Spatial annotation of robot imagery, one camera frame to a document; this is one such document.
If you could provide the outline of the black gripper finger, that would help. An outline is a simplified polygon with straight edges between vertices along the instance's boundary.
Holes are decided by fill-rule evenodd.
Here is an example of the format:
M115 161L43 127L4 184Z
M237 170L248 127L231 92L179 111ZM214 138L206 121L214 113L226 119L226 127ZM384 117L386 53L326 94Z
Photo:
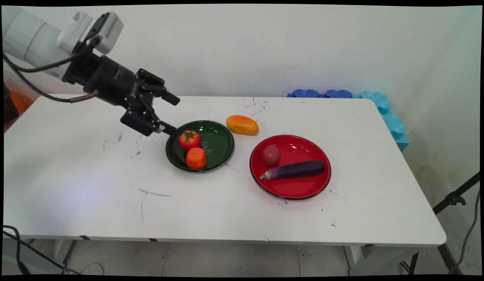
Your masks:
M180 102L180 98L170 93L165 87L165 81L149 71L139 69L136 73L136 80L137 89L140 92L150 92L154 97L159 97L174 106Z
M125 98L126 112L120 122L144 136L153 133L173 135L177 128L162 121L153 108L155 98Z

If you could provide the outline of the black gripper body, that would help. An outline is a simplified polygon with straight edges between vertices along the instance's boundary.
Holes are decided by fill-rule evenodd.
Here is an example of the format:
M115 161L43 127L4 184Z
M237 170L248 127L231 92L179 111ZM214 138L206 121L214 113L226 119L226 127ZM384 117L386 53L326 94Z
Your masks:
M81 85L87 94L97 91L97 98L113 106L149 110L150 92L142 90L149 78L145 69L134 73L107 56L86 50L69 64L62 82Z

